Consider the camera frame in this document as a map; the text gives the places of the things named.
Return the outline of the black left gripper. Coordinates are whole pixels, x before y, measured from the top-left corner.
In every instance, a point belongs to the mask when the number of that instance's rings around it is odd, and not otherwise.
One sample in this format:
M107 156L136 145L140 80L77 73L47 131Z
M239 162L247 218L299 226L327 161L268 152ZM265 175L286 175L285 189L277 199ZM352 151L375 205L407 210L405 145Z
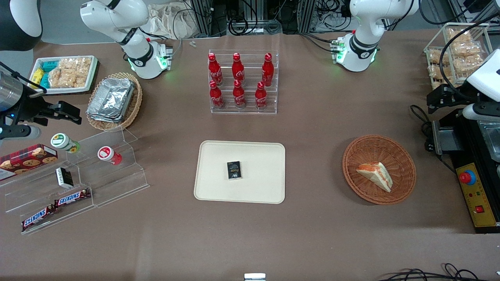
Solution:
M482 92L470 84L439 85L427 95L427 113L433 114L440 108L455 107L458 105L473 105L473 111L484 114L485 100Z

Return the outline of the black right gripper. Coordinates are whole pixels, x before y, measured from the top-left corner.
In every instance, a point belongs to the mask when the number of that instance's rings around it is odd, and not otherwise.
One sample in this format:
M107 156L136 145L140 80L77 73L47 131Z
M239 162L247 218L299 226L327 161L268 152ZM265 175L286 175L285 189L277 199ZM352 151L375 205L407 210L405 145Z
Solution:
M56 119L82 124L80 109L65 101L51 104L43 97L22 97L15 105L15 125L22 122L33 122L33 119Z

